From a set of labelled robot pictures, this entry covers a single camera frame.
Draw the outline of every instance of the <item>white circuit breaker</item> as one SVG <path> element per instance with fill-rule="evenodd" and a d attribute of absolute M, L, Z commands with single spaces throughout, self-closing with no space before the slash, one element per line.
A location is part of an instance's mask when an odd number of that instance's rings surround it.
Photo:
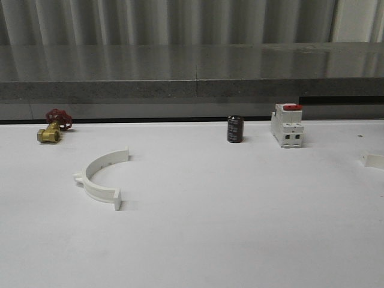
<path fill-rule="evenodd" d="M 302 106 L 297 104 L 276 104 L 272 112 L 272 133 L 283 148 L 300 148 L 304 136 L 301 124 Z"/>

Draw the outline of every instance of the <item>red valve handwheel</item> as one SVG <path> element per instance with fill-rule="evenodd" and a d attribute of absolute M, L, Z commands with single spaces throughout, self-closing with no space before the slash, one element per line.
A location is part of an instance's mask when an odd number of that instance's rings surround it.
<path fill-rule="evenodd" d="M 72 127 L 72 117 L 66 111 L 59 109 L 52 109 L 46 114 L 47 123 L 58 121 L 60 130 L 65 131 Z"/>

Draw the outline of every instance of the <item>black capacitor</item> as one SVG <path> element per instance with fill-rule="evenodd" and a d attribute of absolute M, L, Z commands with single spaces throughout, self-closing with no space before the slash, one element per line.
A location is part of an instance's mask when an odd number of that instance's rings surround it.
<path fill-rule="evenodd" d="M 230 143 L 242 142 L 244 118 L 238 115 L 228 116 L 227 139 Z"/>

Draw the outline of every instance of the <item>brass valve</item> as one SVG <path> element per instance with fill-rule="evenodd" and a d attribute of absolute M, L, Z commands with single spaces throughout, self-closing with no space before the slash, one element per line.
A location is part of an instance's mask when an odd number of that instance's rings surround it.
<path fill-rule="evenodd" d="M 61 138 L 60 131 L 65 131 L 72 127 L 72 117 L 64 110 L 53 109 L 46 114 L 46 119 L 47 123 L 49 123 L 48 127 L 37 132 L 37 140 L 41 143 L 59 142 Z"/>

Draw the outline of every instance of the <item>corrugated metal wall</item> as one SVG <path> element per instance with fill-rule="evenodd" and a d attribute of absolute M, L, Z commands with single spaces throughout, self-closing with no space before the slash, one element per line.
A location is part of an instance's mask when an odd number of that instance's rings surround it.
<path fill-rule="evenodd" d="M 0 0 L 0 44 L 381 42 L 384 0 Z"/>

